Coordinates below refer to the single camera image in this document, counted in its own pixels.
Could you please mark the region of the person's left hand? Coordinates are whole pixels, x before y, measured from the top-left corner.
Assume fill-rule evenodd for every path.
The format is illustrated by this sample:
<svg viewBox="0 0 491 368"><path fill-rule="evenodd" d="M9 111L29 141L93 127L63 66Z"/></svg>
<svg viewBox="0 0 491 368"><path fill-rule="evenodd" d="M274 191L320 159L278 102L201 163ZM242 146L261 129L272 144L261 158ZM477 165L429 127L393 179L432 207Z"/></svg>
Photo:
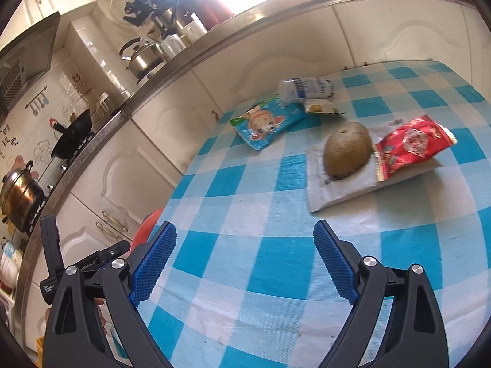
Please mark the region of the person's left hand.
<svg viewBox="0 0 491 368"><path fill-rule="evenodd" d="M101 323L102 323L102 331L103 331L103 334L105 335L106 334L106 328L105 328L106 319L102 315L102 309L101 309L101 306L105 303L105 301L102 298L95 298L94 302L96 303L97 312L98 312L99 318L100 318ZM48 307L48 309L45 311L45 315L44 315L45 316L45 323L48 323L48 319L49 319L49 316L51 314L51 310L52 310L52 308Z"/></svg>

